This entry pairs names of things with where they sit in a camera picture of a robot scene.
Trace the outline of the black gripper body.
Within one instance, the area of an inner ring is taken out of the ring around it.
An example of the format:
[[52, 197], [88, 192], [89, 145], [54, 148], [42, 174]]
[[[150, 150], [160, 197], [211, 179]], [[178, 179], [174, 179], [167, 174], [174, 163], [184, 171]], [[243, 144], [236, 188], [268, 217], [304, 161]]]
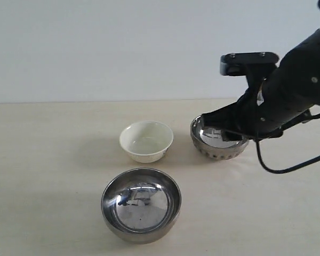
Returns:
[[248, 88], [237, 100], [236, 127], [249, 138], [269, 138], [280, 133], [317, 103], [312, 78], [317, 67], [309, 62], [245, 64]]

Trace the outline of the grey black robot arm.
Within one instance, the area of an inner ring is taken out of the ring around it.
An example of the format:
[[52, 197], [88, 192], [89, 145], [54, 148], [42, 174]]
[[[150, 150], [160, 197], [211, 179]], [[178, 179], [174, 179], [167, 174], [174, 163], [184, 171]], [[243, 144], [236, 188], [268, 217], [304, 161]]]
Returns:
[[225, 54], [220, 73], [245, 76], [248, 88], [236, 102], [203, 113], [202, 127], [221, 130], [230, 140], [280, 137], [320, 106], [320, 28], [282, 59], [273, 52]]

